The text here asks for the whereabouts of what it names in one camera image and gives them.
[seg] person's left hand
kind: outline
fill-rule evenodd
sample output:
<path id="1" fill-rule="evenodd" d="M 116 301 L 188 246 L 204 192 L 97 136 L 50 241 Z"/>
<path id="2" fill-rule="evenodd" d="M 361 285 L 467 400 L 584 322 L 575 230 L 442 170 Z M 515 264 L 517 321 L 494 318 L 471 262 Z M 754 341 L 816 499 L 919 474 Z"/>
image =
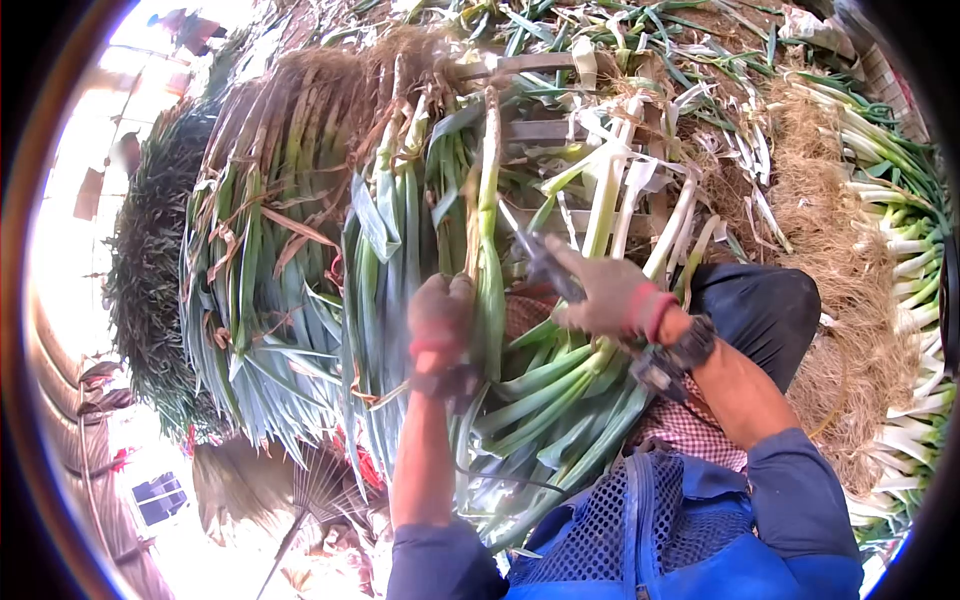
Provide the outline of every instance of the person's left hand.
<path id="1" fill-rule="evenodd" d="M 427 279 L 410 299 L 407 326 L 417 372 L 444 369 L 467 349 L 473 322 L 473 281 L 467 274 Z"/>

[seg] person's right hand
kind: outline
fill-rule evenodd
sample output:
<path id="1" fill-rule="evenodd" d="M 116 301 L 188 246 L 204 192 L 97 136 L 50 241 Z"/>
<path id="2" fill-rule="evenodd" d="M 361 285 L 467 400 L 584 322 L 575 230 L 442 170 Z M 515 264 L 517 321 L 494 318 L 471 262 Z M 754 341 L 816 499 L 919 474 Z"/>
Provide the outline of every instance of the person's right hand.
<path id="1" fill-rule="evenodd" d="M 644 335 L 655 343 L 663 314 L 677 297 L 666 294 L 629 260 L 584 258 L 555 235 L 546 248 L 580 280 L 587 300 L 554 312 L 562 327 L 613 338 Z"/>

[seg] blue sleeve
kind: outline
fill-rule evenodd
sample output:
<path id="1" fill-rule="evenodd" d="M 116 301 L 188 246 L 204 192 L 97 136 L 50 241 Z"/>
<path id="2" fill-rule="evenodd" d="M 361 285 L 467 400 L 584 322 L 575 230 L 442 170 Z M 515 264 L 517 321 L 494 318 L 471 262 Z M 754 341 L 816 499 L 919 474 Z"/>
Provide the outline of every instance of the blue sleeve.
<path id="1" fill-rule="evenodd" d="M 396 530 L 387 600 L 495 600 L 508 586 L 467 523 Z"/>
<path id="2" fill-rule="evenodd" d="M 800 584 L 802 598 L 858 600 L 863 583 L 860 561 L 847 556 L 798 556 L 783 561 Z"/>
<path id="3" fill-rule="evenodd" d="M 751 448 L 747 478 L 759 537 L 781 558 L 848 557 L 859 569 L 840 482 L 802 430 L 787 429 Z"/>

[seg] dark pants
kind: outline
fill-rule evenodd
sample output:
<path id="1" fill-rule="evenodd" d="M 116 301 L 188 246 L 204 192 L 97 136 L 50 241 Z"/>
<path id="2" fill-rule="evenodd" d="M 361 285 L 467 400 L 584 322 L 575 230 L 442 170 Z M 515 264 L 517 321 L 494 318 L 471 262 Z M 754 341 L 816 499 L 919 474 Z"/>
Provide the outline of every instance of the dark pants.
<path id="1" fill-rule="evenodd" d="M 707 314 L 720 337 L 786 392 L 820 320 L 817 284 L 803 271 L 760 265 L 701 265 L 691 314 Z"/>

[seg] knee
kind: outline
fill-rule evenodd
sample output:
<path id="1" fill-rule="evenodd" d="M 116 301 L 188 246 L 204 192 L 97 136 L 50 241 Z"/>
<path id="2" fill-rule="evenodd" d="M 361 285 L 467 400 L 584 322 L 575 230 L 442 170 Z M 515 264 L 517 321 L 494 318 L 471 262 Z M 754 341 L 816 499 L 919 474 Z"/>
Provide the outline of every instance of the knee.
<path id="1" fill-rule="evenodd" d="M 777 282 L 777 296 L 782 302 L 781 308 L 786 308 L 785 314 L 793 326 L 810 337 L 820 322 L 820 292 L 813 277 L 799 269 L 784 269 L 779 273 Z"/>

